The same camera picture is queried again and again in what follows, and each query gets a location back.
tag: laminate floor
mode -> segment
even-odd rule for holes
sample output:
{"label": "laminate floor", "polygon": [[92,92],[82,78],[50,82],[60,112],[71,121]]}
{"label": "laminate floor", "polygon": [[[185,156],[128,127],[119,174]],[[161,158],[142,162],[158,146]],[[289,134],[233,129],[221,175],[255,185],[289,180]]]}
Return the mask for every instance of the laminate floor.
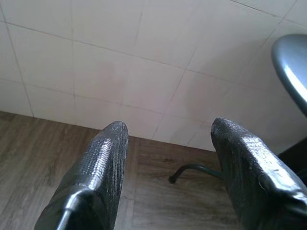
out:
{"label": "laminate floor", "polygon": [[[31,230],[62,176],[98,130],[0,112],[0,229]],[[238,230],[223,182],[179,166],[219,169],[215,153],[130,137],[116,230]]]}

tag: chair base leg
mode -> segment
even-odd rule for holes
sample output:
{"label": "chair base leg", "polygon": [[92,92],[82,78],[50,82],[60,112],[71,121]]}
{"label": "chair base leg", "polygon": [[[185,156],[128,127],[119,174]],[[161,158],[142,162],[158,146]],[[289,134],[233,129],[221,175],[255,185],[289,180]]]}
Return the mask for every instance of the chair base leg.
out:
{"label": "chair base leg", "polygon": [[170,176],[168,178],[168,181],[171,183],[171,184],[174,184],[177,180],[177,178],[187,169],[195,169],[195,170],[199,170],[199,171],[202,171],[202,172],[205,172],[205,173],[208,173],[210,174],[211,176],[215,176],[217,178],[220,178],[220,179],[223,179],[223,176],[220,172],[217,172],[217,171],[214,171],[214,170],[211,170],[211,169],[208,169],[206,168],[205,166],[203,165],[200,165],[200,164],[186,164],[186,165],[183,165],[181,166],[176,172],[174,175]]}

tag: wooden floor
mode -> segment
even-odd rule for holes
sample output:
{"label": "wooden floor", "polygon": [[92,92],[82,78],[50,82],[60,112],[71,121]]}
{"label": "wooden floor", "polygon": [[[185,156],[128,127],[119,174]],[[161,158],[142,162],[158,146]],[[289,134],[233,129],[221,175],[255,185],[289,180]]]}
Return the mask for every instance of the wooden floor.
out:
{"label": "wooden floor", "polygon": [[[0,229],[31,230],[64,173],[98,130],[0,112]],[[217,178],[186,163],[219,169],[213,152],[130,137],[116,230],[237,230]]]}

